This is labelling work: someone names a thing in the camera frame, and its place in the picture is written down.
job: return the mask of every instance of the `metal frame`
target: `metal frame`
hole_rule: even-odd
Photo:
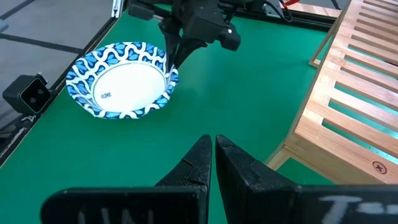
[[[288,26],[296,26],[303,27],[306,29],[320,30],[320,31],[328,31],[336,18],[328,17],[328,16],[319,16],[316,14],[299,12],[299,11],[291,11],[293,16],[293,21],[291,23],[284,22],[282,19],[269,17],[265,13],[260,12],[248,12],[244,9],[238,9],[236,12],[236,16],[243,17],[247,19],[254,19],[258,21],[265,22],[273,22],[278,24],[285,24]],[[88,52],[91,52],[95,49],[95,47],[101,42],[103,37],[108,33],[108,31],[112,28],[112,26],[116,23],[117,17],[110,18],[107,23],[99,30],[99,32],[92,38],[89,44],[81,51],[81,53],[76,57],[75,60],[84,56]],[[43,109],[43,113],[49,107],[49,105],[56,99],[59,93],[63,90],[65,85],[65,76],[69,69],[73,66],[75,60],[68,66],[68,68],[61,74],[61,76],[55,81],[55,83],[50,87],[50,90],[53,93],[53,98]],[[41,114],[37,114],[35,116],[27,116],[21,115],[16,119],[15,126],[16,129],[10,134],[7,141],[5,142],[5,148],[0,151],[0,168],[6,162],[8,157],[12,154],[12,152],[16,149],[19,143],[24,139],[26,134],[30,131],[33,125],[40,118]]]

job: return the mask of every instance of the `bowl rim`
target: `bowl rim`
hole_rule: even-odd
[[[145,47],[145,50],[144,50],[145,52],[148,50],[148,49],[147,49],[147,46],[150,45],[150,46],[152,46],[151,49],[153,50],[152,55],[158,56],[159,53],[160,53],[160,54],[163,54],[164,56],[160,56],[161,58],[164,58],[164,59],[165,59],[165,61],[162,62],[162,63],[165,64],[165,62],[167,61],[167,56],[166,56],[166,53],[164,52],[164,50],[162,50],[161,48],[157,47],[157,46],[154,45],[154,44],[151,44],[151,43],[148,43],[148,42],[144,42],[144,41],[135,41],[135,42],[115,42],[115,43],[107,44],[107,45],[104,45],[104,46],[99,47],[99,48],[97,48],[97,49],[94,49],[94,50],[92,50],[91,52],[88,52],[87,54],[83,55],[82,57],[76,59],[76,60],[74,61],[74,64],[73,64],[73,65],[70,67],[70,69],[68,70],[68,72],[72,71],[73,73],[76,74],[76,76],[79,77],[81,73],[80,73],[80,72],[77,73],[77,72],[75,72],[75,71],[73,70],[73,68],[76,66],[76,63],[77,63],[78,61],[80,61],[81,59],[85,59],[85,60],[86,60],[86,58],[89,57],[89,56],[92,56],[94,52],[105,51],[105,49],[115,49],[115,46],[118,46],[118,45],[120,45],[120,44],[124,44],[124,45],[126,45],[126,46],[128,46],[128,45],[135,45],[136,47],[138,47],[136,44],[141,44],[141,47],[142,47],[142,48]],[[131,110],[131,111],[109,111],[109,110],[104,110],[104,109],[102,109],[101,107],[98,106],[98,104],[96,103],[96,101],[95,101],[94,96],[93,96],[92,93],[88,93],[87,95],[84,95],[84,94],[82,94],[81,92],[71,93],[71,90],[68,88],[68,86],[71,86],[71,87],[73,88],[73,90],[76,91],[76,89],[73,87],[73,85],[76,86],[76,83],[73,83],[73,85],[71,85],[73,79],[71,79],[71,80],[66,79],[66,81],[65,81],[65,86],[66,86],[66,89],[67,89],[67,91],[68,91],[69,96],[70,96],[77,104],[79,104],[82,108],[84,108],[87,112],[89,112],[89,113],[90,113],[91,115],[93,115],[94,117],[97,117],[97,118],[104,118],[104,119],[125,119],[125,118],[138,119],[138,118],[143,117],[144,115],[147,115],[147,114],[148,114],[149,112],[151,112],[152,110],[159,110],[159,109],[163,108],[164,105],[166,105],[166,104],[169,102],[170,97],[171,97],[171,94],[172,94],[172,92],[173,92],[175,86],[179,83],[178,70],[175,68],[175,65],[172,65],[172,69],[168,72],[169,75],[167,76],[167,75],[166,75],[167,72],[163,72],[163,70],[161,70],[158,66],[155,66],[155,65],[152,64],[152,63],[149,63],[149,62],[146,62],[146,61],[142,61],[142,60],[131,60],[130,62],[148,64],[148,65],[151,66],[152,68],[157,69],[157,71],[163,76],[163,78],[164,78],[164,80],[165,80],[165,89],[164,89],[164,91],[163,91],[163,94],[161,94],[156,100],[154,100],[152,103],[148,104],[147,106],[145,106],[145,107],[143,107],[143,108],[136,109],[136,110]],[[116,63],[116,64],[109,65],[109,67],[106,68],[106,69],[104,69],[103,71],[101,71],[101,73],[99,73],[99,74],[97,75],[97,77],[100,77],[100,76],[102,76],[103,74],[105,74],[106,71],[108,71],[109,68],[111,68],[111,67],[113,67],[113,66],[120,66],[119,63],[120,63],[120,61],[119,61],[118,63]],[[84,65],[84,66],[86,67],[86,69],[88,69],[88,70],[92,69],[92,68],[90,68],[90,67],[87,67],[85,64],[83,64],[83,65]],[[77,100],[77,98],[83,98],[83,99],[86,101],[86,103],[85,103],[85,104],[80,103],[80,102]],[[117,116],[115,116],[116,114],[119,114],[119,116],[121,116],[122,114],[124,114],[124,117],[123,117],[123,118],[117,118]]]

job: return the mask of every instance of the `screw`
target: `screw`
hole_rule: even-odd
[[[383,165],[381,162],[374,161],[373,168],[380,174],[387,173],[387,167],[385,167],[385,165]]]

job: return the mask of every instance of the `red cable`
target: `red cable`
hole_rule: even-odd
[[[285,6],[291,6],[291,5],[293,5],[293,4],[298,3],[299,1],[300,1],[300,0],[290,0],[290,1],[288,1],[288,2],[285,2],[284,7],[285,7]]]

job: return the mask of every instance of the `gray floor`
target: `gray floor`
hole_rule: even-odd
[[[1,0],[0,16],[25,0]],[[337,0],[341,8],[348,0]],[[301,0],[334,8],[331,0]],[[110,18],[112,0],[35,0],[5,19],[3,34],[84,48]],[[42,72],[51,85],[76,54],[0,39],[0,92],[21,74]],[[0,98],[0,128],[18,113]]]

